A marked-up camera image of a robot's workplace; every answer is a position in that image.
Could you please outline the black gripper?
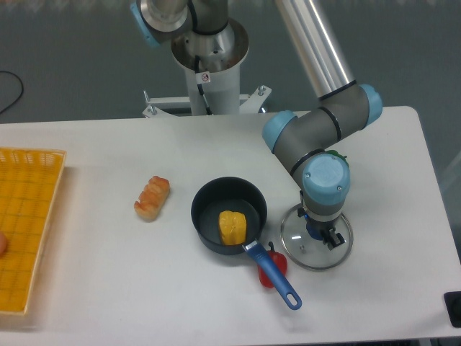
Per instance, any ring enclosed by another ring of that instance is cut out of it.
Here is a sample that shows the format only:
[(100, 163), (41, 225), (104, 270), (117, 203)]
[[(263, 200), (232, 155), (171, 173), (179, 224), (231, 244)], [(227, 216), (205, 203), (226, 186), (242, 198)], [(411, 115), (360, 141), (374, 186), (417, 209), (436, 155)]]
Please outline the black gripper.
[(306, 229), (309, 234), (321, 234), (323, 244), (328, 249), (334, 249), (341, 246), (344, 243), (344, 238), (340, 233), (336, 233), (335, 230), (331, 230), (336, 227), (336, 223), (339, 218), (334, 218), (330, 221), (318, 221), (305, 216)]

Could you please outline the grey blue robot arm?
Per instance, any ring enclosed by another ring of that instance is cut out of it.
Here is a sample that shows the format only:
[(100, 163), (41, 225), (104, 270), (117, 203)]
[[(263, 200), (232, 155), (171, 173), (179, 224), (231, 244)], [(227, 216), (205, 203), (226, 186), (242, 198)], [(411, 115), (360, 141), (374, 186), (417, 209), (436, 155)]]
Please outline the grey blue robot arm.
[[(242, 112), (239, 68), (249, 37), (230, 18), (227, 1), (134, 1), (130, 8), (149, 45), (170, 42), (193, 115)], [(356, 82), (319, 1), (278, 1), (277, 8), (320, 105), (303, 116), (277, 113), (262, 136), (300, 188), (308, 233), (336, 248), (344, 243), (336, 223), (350, 173), (331, 146), (375, 122), (382, 100), (372, 86)]]

